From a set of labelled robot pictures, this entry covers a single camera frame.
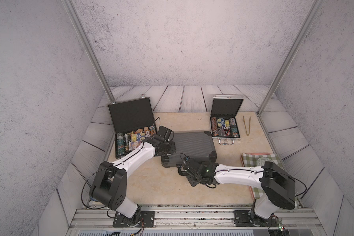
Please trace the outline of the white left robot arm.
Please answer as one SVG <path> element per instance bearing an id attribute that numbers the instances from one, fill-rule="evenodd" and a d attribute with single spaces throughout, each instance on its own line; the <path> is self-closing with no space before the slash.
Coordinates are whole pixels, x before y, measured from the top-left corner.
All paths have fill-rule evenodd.
<path id="1" fill-rule="evenodd" d="M 144 139 L 128 155 L 115 162 L 102 162 L 94 173 L 90 197 L 121 214 L 131 224 L 138 223 L 141 207 L 126 196 L 127 180 L 146 161 L 175 153 L 173 138 L 174 131 L 160 126 L 156 134 Z"/>

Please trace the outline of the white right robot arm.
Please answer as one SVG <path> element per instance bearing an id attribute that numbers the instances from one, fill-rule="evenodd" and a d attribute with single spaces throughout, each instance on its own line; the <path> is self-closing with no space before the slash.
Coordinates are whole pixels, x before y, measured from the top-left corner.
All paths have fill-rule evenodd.
<path id="1" fill-rule="evenodd" d="M 296 181 L 274 162 L 266 161 L 263 166 L 256 167 L 233 167 L 198 163 L 186 156 L 178 172 L 188 179 L 192 187 L 198 184 L 208 188 L 216 188 L 219 184 L 239 184 L 263 190 L 264 194 L 254 201 L 249 212 L 251 222 L 266 221 L 280 208 L 295 208 Z"/>

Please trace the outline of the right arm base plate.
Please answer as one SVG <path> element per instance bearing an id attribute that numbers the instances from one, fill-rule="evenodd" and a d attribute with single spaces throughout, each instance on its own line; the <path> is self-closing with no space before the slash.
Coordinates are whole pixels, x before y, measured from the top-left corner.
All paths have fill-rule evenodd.
<path id="1" fill-rule="evenodd" d="M 252 211 L 235 210 L 234 224 L 237 227 L 277 227 L 278 221 L 275 216 L 263 219 Z"/>

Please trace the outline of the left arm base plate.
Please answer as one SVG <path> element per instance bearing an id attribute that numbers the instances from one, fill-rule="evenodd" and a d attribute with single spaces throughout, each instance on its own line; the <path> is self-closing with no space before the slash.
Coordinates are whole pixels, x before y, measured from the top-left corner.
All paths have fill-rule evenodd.
<path id="1" fill-rule="evenodd" d="M 123 214 L 116 213 L 114 216 L 113 227 L 114 228 L 128 228 L 128 227 L 140 227 L 145 228 L 154 227 L 155 211 L 137 211 L 132 218 L 126 217 Z"/>

